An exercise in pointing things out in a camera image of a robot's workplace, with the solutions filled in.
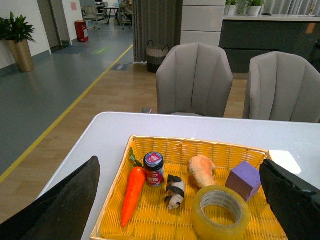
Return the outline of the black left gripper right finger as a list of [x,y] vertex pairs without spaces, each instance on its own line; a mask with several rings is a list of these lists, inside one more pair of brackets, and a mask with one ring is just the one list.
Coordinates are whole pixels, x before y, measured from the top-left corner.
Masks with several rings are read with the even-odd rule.
[[289,240],[320,238],[320,190],[265,159],[259,167],[260,181],[273,214]]

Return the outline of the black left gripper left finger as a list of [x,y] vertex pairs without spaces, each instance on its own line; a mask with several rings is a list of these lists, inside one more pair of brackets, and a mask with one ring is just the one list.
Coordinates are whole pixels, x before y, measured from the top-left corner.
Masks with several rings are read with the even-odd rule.
[[0,225],[2,240],[79,240],[100,180],[97,156]]

